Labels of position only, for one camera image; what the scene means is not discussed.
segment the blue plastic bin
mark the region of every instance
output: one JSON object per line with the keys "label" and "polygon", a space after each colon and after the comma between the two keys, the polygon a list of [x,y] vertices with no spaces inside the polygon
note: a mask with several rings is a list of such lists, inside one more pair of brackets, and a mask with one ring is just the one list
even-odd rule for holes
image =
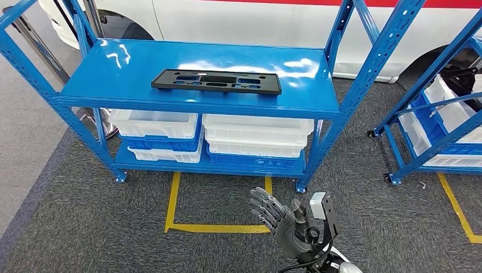
{"label": "blue plastic bin", "polygon": [[167,136],[159,135],[146,135],[144,137],[139,136],[119,136],[127,142],[129,148],[132,149],[163,149],[163,150],[173,150],[181,152],[195,152],[199,144],[199,137],[201,135],[201,115],[198,116],[196,123],[196,133],[192,139],[182,139],[182,138],[168,138]]}
{"label": "blue plastic bin", "polygon": [[[412,102],[412,108],[430,104],[429,99],[424,92],[420,92],[420,95]],[[439,113],[435,113],[432,117],[430,115],[435,110],[435,107],[428,107],[419,110],[415,110],[415,116],[417,116],[423,130],[427,134],[429,141],[432,145],[436,144],[439,140],[448,134],[447,129],[443,125],[442,117]],[[482,155],[482,144],[479,143],[455,143],[439,154],[443,155]]]}
{"label": "blue plastic bin", "polygon": [[270,156],[215,154],[209,152],[209,144],[206,142],[206,152],[213,164],[236,165],[246,167],[268,167],[276,169],[293,169],[299,158],[275,158]]}

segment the car body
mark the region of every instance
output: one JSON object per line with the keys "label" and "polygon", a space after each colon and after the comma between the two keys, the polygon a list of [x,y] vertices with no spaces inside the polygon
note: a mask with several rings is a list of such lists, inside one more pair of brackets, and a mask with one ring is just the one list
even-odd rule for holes
{"label": "car body", "polygon": [[[155,40],[324,47],[341,0],[96,0],[99,10],[125,16]],[[77,40],[53,0],[39,0],[60,39]],[[396,1],[367,0],[379,29]],[[446,46],[482,5],[480,0],[427,0],[377,80],[395,82],[425,53]],[[354,78],[371,49],[353,13],[335,64],[334,76]]]}

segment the yellow floor tape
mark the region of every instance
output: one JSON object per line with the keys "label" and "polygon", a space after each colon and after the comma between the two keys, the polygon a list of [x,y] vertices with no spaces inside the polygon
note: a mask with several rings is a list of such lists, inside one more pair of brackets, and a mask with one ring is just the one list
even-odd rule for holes
{"label": "yellow floor tape", "polygon": [[[197,225],[197,224],[176,224],[174,223],[174,214],[176,212],[177,192],[179,191],[180,172],[175,172],[172,177],[171,194],[169,195],[169,204],[167,208],[166,223],[164,232],[169,229],[177,229],[189,232],[199,233],[267,233],[268,228],[264,225]],[[270,195],[273,194],[273,185],[271,177],[264,178],[264,188]]]}
{"label": "yellow floor tape", "polygon": [[460,208],[459,203],[457,202],[457,199],[455,199],[452,189],[448,185],[445,175],[443,173],[438,173],[437,175],[438,175],[438,179],[442,183],[443,190],[447,194],[448,199],[450,200],[450,203],[452,203],[452,207],[454,208],[455,213],[459,217],[460,223],[462,224],[462,228],[464,229],[468,239],[470,240],[471,243],[482,243],[482,235],[474,235],[472,229],[470,228],[470,225],[467,222],[467,219],[464,213],[462,212],[462,209]]}

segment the white plastic bin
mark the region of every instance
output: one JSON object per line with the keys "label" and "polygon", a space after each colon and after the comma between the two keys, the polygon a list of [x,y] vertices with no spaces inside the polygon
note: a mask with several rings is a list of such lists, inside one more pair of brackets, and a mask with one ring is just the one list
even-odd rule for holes
{"label": "white plastic bin", "polygon": [[425,133],[422,124],[413,112],[401,115],[399,120],[404,131],[408,134],[408,138],[410,139],[413,150],[417,156],[425,152],[428,148],[432,147],[429,137]]}
{"label": "white plastic bin", "polygon": [[204,133],[201,133],[199,137],[199,144],[197,146],[196,152],[179,152],[173,150],[162,150],[162,149],[131,149],[127,148],[129,151],[133,152],[137,160],[175,160],[177,162],[183,163],[199,163],[201,160],[202,143],[204,141]]}
{"label": "white plastic bin", "polygon": [[[434,82],[424,90],[431,103],[446,101],[456,98],[456,94],[447,86],[443,78],[438,74]],[[475,115],[475,111],[465,102],[454,102],[445,106],[439,106],[437,112],[442,118],[443,125],[450,133],[462,123]],[[457,143],[482,143],[482,127],[475,129]]]}
{"label": "white plastic bin", "polygon": [[276,146],[267,144],[244,144],[233,142],[209,143],[209,152],[215,154],[274,156],[278,158],[299,158],[304,145]]}
{"label": "white plastic bin", "polygon": [[312,119],[204,114],[206,140],[244,144],[305,147],[313,132]]}
{"label": "white plastic bin", "polygon": [[[403,114],[399,119],[417,156],[432,146],[420,121],[413,112]],[[432,167],[482,167],[482,155],[436,155],[423,165]]]}
{"label": "white plastic bin", "polygon": [[424,166],[433,167],[482,167],[482,155],[436,155]]}
{"label": "white plastic bin", "polygon": [[168,138],[194,138],[198,114],[114,109],[109,121],[127,137],[165,135]]}

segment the plastic crate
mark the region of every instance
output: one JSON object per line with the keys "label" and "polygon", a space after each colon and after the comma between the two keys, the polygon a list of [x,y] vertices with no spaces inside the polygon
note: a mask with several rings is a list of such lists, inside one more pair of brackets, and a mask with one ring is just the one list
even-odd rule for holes
{"label": "plastic crate", "polygon": [[167,136],[146,135],[142,136],[124,136],[120,137],[127,142],[127,146],[132,149],[161,149],[161,150],[173,150],[181,152],[195,152],[199,143],[199,137],[201,137],[201,115],[198,117],[196,124],[196,133],[194,138],[168,138]]}
{"label": "plastic crate", "polygon": [[132,149],[127,148],[133,152],[137,160],[157,161],[157,160],[175,160],[183,163],[199,163],[201,160],[202,144],[204,142],[204,133],[201,132],[199,137],[198,146],[195,152],[181,152],[173,150],[162,149]]}
{"label": "plastic crate", "polygon": [[[455,98],[456,95],[445,84],[440,75],[412,103],[412,107],[432,104]],[[445,106],[428,107],[415,111],[432,143],[439,141],[475,114],[464,102],[454,102]],[[482,127],[475,129],[457,143],[482,143]]]}
{"label": "plastic crate", "polygon": [[124,137],[146,135],[192,139],[196,132],[198,114],[162,111],[114,109],[109,121],[119,128]]}
{"label": "plastic crate", "polygon": [[208,142],[302,146],[313,132],[312,119],[204,114]]}
{"label": "plastic crate", "polygon": [[420,121],[413,112],[401,115],[398,120],[400,121],[402,129],[408,135],[408,138],[412,143],[413,151],[417,156],[432,146],[427,134],[425,134],[425,130],[420,124]]}
{"label": "plastic crate", "polygon": [[433,167],[482,167],[482,155],[436,155],[424,166]]}
{"label": "plastic crate", "polygon": [[[430,141],[414,113],[406,113],[400,116],[399,120],[417,156],[431,147]],[[481,148],[482,146],[479,144],[453,144],[423,165],[432,167],[482,167]]]}
{"label": "plastic crate", "polygon": [[298,158],[277,158],[270,156],[252,156],[252,155],[233,155],[233,154],[216,154],[206,149],[207,154],[213,164],[236,165],[246,167],[268,167],[276,169],[293,169]]}
{"label": "plastic crate", "polygon": [[299,158],[300,152],[306,145],[281,146],[268,144],[244,144],[234,142],[209,142],[209,151],[217,154],[270,156],[278,158]]}

